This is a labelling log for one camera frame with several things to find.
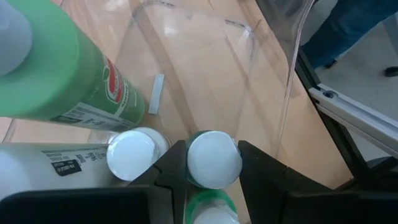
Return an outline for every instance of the bolt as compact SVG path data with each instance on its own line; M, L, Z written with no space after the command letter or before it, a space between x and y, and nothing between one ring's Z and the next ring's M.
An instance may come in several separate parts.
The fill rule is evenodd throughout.
M331 98L331 99L332 99L333 97L337 96L337 94L336 94L334 91L330 91L330 90L324 91L324 92L323 92L323 95L324 95L325 97Z

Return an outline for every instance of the barcode label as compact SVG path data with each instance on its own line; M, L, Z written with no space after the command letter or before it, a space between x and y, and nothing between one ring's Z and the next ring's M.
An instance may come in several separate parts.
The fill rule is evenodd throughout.
M133 122L119 118L115 116L115 114L107 113L85 103L78 103L70 111L63 115L52 118L51 120L55 122L73 124L74 126L80 126L83 128L102 130L113 130L120 125L125 126L126 129L136 126L136 124Z

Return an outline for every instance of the white cap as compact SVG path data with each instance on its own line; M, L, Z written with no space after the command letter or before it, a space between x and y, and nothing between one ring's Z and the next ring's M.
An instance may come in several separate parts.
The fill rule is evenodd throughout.
M155 141L156 146L160 152L160 157L163 156L167 152L167 150L170 149L170 141L158 131L146 127L134 128L133 130L140 131L149 135L149 137Z
M155 142L140 131L116 136L108 147L106 160L111 172L122 180L133 181L159 158Z
M209 189L223 189L239 177L242 157L228 134L208 131L192 142L187 164L198 184Z
M32 47L32 29L26 18L0 0L0 76L17 68Z
M0 151L0 200L12 194L32 190L23 164L5 151Z
M229 214L227 211L218 207L207 208L206 210L201 212L193 221L193 224L209 223L239 224L239 221L237 221L237 219L231 216L231 214Z

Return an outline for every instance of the red logo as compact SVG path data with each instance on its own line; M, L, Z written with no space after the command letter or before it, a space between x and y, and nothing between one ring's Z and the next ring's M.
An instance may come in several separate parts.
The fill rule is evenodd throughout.
M123 93L123 78L116 67L104 56L103 80L106 82L106 95L114 103L119 103Z

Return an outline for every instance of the white bottle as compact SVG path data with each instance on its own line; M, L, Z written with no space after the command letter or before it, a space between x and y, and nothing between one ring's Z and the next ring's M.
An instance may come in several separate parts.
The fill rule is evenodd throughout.
M185 209L186 224L239 224L232 200L222 190L206 190L194 195Z
M221 131L207 131L193 140L187 156L188 180L197 187L223 189L242 170L242 157L234 139Z
M111 187L107 144L0 144L0 200L28 190Z
M107 162L111 172L122 180L133 181L162 157L170 142L151 128L136 128L111 138Z

